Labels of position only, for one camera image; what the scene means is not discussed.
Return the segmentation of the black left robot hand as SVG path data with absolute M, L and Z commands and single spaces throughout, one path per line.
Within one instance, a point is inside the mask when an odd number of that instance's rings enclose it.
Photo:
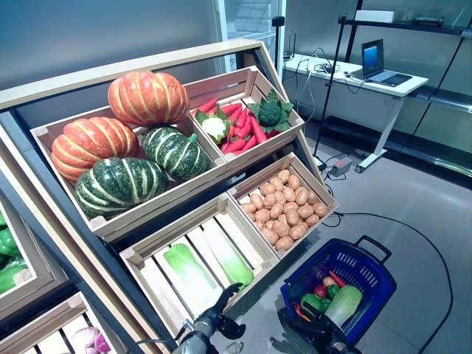
M 210 308 L 206 309 L 195 321 L 194 330 L 200 331 L 208 338 L 219 331 L 227 339 L 239 339 L 246 331 L 244 324 L 237 324 L 235 320 L 230 319 L 223 314 L 229 299 L 233 294 L 237 293 L 242 286 L 242 283 L 235 283 L 226 288 L 218 301 Z

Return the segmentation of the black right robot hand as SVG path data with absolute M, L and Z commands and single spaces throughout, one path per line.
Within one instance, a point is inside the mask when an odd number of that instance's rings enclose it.
M 344 335 L 322 312 L 308 302 L 302 302 L 299 312 L 301 316 L 292 316 L 288 308 L 283 308 L 281 321 L 307 339 L 318 353 L 341 353 L 347 349 Z

